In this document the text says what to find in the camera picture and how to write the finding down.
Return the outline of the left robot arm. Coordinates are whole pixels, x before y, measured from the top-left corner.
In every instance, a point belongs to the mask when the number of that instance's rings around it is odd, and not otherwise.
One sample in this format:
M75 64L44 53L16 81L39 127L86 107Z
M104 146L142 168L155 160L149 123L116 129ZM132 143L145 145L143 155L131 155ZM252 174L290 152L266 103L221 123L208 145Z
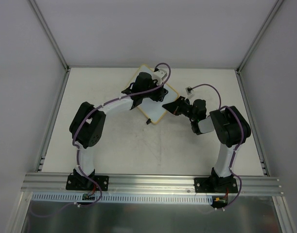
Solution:
M168 94L163 87L168 79L167 72L162 69L156 68L152 75L140 72L135 81L123 90L119 97L97 107L87 101L80 105L69 131L72 135L72 144L77 148L73 175L83 189L90 189L94 185L95 168L92 164L93 156L89 154L88 148L95 146L100 140L106 117L132 110L147 98L155 102L163 101Z

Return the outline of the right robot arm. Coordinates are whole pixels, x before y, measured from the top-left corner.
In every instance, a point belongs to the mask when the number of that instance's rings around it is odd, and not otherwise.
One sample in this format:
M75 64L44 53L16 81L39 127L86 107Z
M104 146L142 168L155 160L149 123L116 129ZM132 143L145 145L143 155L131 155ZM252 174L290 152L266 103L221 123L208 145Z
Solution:
M236 151L251 136L251 128L235 106L211 111L207 114L206 101L196 99L193 103L185 97L162 106L169 113L186 116L194 134L215 132L220 142L217 161L207 178L194 178L196 193L239 192L235 175L231 172Z

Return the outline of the black whiteboard eraser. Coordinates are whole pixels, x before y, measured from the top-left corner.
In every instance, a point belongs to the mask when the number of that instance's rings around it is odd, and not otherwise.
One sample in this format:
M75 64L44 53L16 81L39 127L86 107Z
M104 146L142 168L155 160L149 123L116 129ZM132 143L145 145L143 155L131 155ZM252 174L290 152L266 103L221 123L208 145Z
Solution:
M162 102L167 94L168 94L167 89L160 90L159 96L158 96L159 97L158 101Z

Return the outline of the white whiteboard yellow frame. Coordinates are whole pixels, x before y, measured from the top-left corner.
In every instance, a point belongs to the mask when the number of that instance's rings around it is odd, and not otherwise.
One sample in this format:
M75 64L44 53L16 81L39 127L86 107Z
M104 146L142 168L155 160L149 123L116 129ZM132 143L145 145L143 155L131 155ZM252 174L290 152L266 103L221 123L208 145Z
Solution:
M157 84L160 84L162 79L154 74L154 70L149 68L146 64L141 65L135 72L133 77L127 83L129 86L131 83L135 82L137 76L141 72L146 72L152 76L153 80L157 80ZM162 107L164 104L175 101L179 97L179 93L172 88L169 84L163 86L168 93L165 95L163 101L153 101L150 98L145 98L137 108L148 118L151 123L157 124L167 113L167 111Z

